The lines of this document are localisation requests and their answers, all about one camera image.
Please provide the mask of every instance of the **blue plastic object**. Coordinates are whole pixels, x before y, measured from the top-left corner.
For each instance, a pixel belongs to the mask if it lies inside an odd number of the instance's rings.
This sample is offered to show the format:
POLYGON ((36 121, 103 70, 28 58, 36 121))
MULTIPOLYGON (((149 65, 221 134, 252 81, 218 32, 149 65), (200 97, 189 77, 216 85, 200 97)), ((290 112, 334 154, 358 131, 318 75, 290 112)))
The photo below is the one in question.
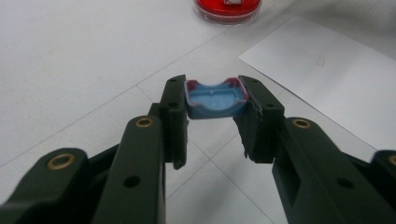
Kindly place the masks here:
POLYGON ((187 80, 184 90, 190 119, 237 117, 245 112, 248 101, 248 93, 237 77, 213 86, 187 80))

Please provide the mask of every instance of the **red lid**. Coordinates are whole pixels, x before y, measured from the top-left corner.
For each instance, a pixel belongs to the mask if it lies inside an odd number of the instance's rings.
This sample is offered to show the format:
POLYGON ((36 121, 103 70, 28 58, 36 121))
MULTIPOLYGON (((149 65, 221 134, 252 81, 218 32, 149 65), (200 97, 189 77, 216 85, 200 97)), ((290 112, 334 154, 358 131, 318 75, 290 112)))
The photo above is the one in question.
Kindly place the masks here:
POLYGON ((242 0, 241 4, 225 4, 224 0, 196 0, 203 10, 220 16, 239 17, 252 13, 260 6, 260 0, 242 0))

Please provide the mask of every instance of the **brass insert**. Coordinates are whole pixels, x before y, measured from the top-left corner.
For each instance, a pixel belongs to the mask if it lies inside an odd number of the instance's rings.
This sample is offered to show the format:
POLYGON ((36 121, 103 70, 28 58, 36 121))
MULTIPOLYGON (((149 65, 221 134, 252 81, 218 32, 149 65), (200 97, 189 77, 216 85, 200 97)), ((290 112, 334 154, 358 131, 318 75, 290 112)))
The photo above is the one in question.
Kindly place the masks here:
POLYGON ((293 124, 301 129, 309 129, 311 127, 311 123, 305 119, 295 119, 293 124))
POLYGON ((135 125, 136 125, 137 127, 139 127, 139 128, 147 128, 147 127, 151 126, 151 124, 152 124, 153 122, 154 122, 154 121, 153 121, 152 119, 143 118, 143 119, 139 119, 139 120, 135 123, 135 125))
POLYGON ((396 155, 391 155, 391 156, 389 156, 389 161, 390 161, 390 163, 392 163, 393 165, 396 165, 396 155))
POLYGON ((50 170, 61 170, 70 164, 72 164, 76 159, 76 156, 71 153, 64 153, 52 158, 47 167, 50 170))

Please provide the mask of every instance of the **white paper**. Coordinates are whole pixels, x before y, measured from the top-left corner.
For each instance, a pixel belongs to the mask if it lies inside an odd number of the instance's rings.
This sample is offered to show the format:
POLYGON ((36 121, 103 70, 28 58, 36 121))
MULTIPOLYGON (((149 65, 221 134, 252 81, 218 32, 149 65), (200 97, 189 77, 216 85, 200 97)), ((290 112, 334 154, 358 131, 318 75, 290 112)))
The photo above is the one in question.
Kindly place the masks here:
POLYGON ((396 148, 394 60, 299 18, 239 58, 371 146, 396 148))

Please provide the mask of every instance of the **screw hole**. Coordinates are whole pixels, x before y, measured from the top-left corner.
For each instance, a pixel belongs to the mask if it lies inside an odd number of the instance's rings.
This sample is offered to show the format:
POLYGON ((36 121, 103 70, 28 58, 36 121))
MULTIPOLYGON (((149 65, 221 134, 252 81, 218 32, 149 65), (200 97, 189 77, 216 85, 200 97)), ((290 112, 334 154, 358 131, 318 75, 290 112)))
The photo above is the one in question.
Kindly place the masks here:
POLYGON ((311 123, 304 119, 295 119, 293 124, 301 129, 309 129, 311 127, 311 123))
POLYGON ((337 178, 337 184, 346 189, 353 189, 353 183, 345 178, 337 178))
POLYGON ((138 121, 135 123, 135 125, 136 125, 137 127, 140 127, 140 128, 147 128, 147 127, 151 126, 152 122, 153 122, 152 119, 144 118, 144 119, 138 120, 138 121))
POLYGON ((75 155, 71 153, 64 153, 53 157, 48 163, 47 167, 50 170, 61 170, 75 161, 75 155))
POLYGON ((128 178, 126 178, 124 180, 124 187, 131 189, 134 188, 136 186, 138 186, 140 184, 140 178, 139 176, 133 175, 133 176, 129 176, 128 178))

